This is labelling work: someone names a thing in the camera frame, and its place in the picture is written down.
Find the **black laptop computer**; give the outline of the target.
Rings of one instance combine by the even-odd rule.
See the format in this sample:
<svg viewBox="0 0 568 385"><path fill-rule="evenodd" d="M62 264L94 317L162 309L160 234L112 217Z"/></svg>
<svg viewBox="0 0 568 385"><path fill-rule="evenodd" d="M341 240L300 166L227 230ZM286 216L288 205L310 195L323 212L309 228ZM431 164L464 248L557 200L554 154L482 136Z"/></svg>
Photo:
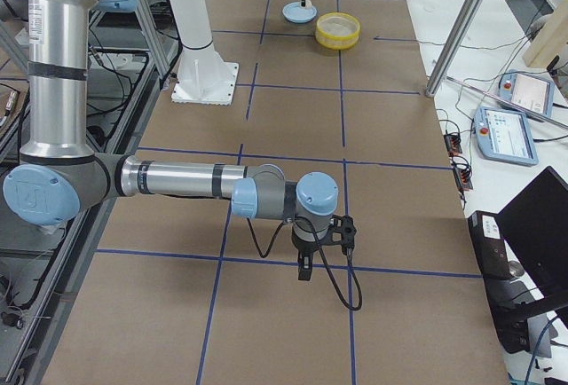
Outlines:
<svg viewBox="0 0 568 385"><path fill-rule="evenodd" d="M547 166L499 213L476 211L469 233L493 323L509 353L549 358L549 332L536 341L554 311L567 322L567 182ZM514 288L506 248L542 293L538 300Z"/></svg>

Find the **yellow bamboo steamer basket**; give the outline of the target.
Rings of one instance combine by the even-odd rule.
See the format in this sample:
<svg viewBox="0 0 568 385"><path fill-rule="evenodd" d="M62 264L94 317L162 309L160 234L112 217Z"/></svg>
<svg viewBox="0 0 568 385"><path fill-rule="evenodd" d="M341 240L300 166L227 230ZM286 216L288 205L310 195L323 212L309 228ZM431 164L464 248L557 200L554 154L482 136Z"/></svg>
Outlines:
<svg viewBox="0 0 568 385"><path fill-rule="evenodd" d="M330 12L316 21L315 39L323 47L343 51L359 41L361 25L347 13Z"/></svg>

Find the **light blue plate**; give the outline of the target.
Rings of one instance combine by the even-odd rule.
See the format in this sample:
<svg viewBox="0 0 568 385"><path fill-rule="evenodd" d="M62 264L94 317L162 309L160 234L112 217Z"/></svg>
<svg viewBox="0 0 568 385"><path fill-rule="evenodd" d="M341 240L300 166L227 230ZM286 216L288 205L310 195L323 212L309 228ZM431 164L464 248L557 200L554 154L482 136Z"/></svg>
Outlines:
<svg viewBox="0 0 568 385"><path fill-rule="evenodd" d="M311 8L303 8L301 1L286 4L282 8L283 17L295 24L304 24L311 22L317 16L318 10L312 4Z"/></svg>

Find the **blue teach pendant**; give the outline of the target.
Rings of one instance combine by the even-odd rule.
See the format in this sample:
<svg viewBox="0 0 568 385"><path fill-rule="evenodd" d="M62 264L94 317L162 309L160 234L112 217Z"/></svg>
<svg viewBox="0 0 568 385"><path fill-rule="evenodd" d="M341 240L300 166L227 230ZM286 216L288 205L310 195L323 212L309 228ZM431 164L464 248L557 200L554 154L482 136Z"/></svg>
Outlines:
<svg viewBox="0 0 568 385"><path fill-rule="evenodd" d="M499 96L536 114L552 114L554 83L528 72L509 70L500 79Z"/></svg>
<svg viewBox="0 0 568 385"><path fill-rule="evenodd" d="M488 160L536 166L538 154L524 113L480 106L473 119L477 146Z"/></svg>

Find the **near orange black hub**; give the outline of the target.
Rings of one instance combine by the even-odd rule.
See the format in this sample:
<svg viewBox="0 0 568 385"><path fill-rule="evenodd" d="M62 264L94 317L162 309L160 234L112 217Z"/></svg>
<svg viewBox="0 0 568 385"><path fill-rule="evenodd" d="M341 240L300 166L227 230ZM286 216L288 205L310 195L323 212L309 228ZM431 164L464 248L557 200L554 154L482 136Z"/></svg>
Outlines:
<svg viewBox="0 0 568 385"><path fill-rule="evenodd" d="M461 155L452 156L450 161L458 189L462 192L472 190L472 167L469 161Z"/></svg>

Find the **orange black hub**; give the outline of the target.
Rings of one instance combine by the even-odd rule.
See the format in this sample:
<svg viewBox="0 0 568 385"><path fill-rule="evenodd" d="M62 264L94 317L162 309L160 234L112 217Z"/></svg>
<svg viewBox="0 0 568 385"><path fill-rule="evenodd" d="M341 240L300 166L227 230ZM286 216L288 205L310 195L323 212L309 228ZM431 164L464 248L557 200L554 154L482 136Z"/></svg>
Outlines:
<svg viewBox="0 0 568 385"><path fill-rule="evenodd" d="M449 156L455 156L455 155L459 155L462 154L462 137L461 137L461 130L459 129L459 126L450 120L443 120L443 122L446 124L445 125L445 130L444 130L444 141L445 141L445 145L446 145L446 150L448 152ZM447 130L447 124L451 123L453 124L453 126L456 128L456 131L450 132Z"/></svg>
<svg viewBox="0 0 568 385"><path fill-rule="evenodd" d="M450 161L458 189L462 192L472 190L472 167L469 161L461 155L452 156Z"/></svg>

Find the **aluminium frame post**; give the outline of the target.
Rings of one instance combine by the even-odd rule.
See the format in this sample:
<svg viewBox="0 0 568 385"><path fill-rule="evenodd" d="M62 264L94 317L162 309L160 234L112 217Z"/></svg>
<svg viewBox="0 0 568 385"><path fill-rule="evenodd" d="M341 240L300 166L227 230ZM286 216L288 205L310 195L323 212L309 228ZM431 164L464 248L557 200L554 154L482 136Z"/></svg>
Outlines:
<svg viewBox="0 0 568 385"><path fill-rule="evenodd" d="M426 85L427 97L433 98L436 95L482 2L483 0L464 0Z"/></svg>

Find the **near blue teach pendant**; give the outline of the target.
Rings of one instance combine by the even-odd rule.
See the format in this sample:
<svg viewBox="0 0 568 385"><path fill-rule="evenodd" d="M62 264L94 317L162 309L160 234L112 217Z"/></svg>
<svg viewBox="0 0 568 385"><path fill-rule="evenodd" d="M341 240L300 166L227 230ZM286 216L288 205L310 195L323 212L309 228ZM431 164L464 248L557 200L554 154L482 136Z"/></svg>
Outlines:
<svg viewBox="0 0 568 385"><path fill-rule="evenodd" d="M477 146L488 160L536 166L538 154L524 113L480 106L473 119Z"/></svg>

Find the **far blue teach pendant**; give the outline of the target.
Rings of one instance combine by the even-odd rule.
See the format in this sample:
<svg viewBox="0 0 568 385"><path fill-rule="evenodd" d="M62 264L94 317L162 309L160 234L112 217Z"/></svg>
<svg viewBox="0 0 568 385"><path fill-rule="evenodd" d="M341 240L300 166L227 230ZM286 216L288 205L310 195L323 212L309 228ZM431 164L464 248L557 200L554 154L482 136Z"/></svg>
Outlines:
<svg viewBox="0 0 568 385"><path fill-rule="evenodd" d="M499 96L536 114L552 114L554 83L528 72L509 70L500 79Z"/></svg>

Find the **far orange black hub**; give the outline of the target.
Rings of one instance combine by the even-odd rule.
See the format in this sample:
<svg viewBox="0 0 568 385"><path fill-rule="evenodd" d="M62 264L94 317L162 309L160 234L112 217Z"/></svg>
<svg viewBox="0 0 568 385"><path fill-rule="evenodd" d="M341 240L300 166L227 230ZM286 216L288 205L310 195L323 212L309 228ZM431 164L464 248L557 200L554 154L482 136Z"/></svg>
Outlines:
<svg viewBox="0 0 568 385"><path fill-rule="evenodd" d="M443 120L443 122L446 124L445 125L445 130L444 130L444 141L445 141L445 145L446 145L446 150L448 152L449 156L455 156L455 155L459 155L462 154L462 137L461 137L461 130L459 129L459 126L450 120ZM456 131L450 132L447 130L447 124L451 123L453 124L453 126L456 128Z"/></svg>

